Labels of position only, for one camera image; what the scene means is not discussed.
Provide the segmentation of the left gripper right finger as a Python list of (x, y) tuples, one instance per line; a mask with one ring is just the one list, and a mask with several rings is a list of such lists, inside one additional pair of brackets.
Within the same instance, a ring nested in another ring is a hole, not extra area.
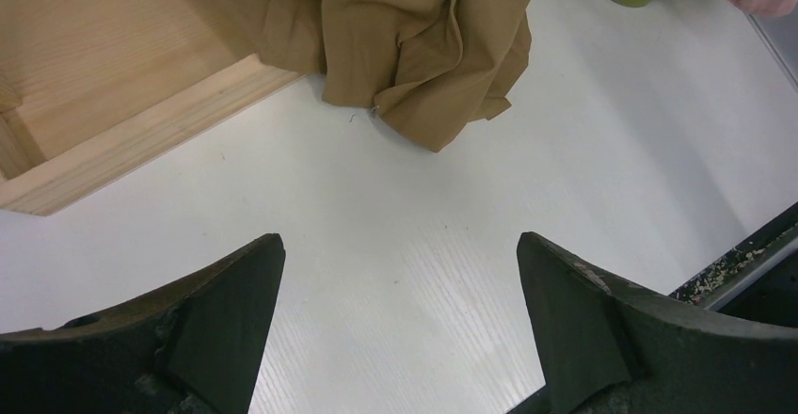
[(519, 413), (793, 413), (797, 331), (706, 310), (535, 233), (517, 246), (544, 386)]

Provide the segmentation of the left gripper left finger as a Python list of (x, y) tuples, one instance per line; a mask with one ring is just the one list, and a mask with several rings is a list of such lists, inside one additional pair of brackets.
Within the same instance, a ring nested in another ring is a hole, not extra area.
[(5, 413), (245, 413), (286, 252), (266, 234), (55, 329), (1, 337)]

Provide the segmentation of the tan pleated skirt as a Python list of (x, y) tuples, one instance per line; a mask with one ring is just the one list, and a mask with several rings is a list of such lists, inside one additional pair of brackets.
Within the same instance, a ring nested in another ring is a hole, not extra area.
[(532, 45), (531, 0), (212, 1), (263, 64), (323, 74), (327, 103), (429, 151), (509, 107)]

